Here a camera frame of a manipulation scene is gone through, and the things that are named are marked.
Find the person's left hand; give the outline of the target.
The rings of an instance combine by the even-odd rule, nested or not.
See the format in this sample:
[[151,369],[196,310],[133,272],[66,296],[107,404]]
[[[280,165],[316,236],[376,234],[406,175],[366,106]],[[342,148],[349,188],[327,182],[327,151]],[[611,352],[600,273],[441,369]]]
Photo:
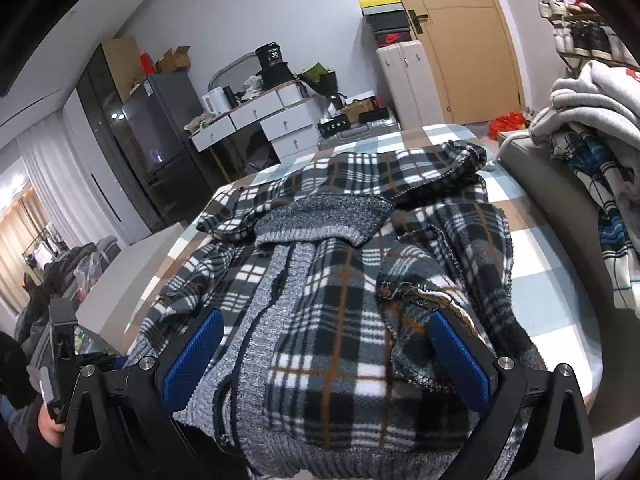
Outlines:
[[66,426],[53,420],[44,404],[40,406],[37,426],[41,437],[48,445],[52,448],[62,448]]

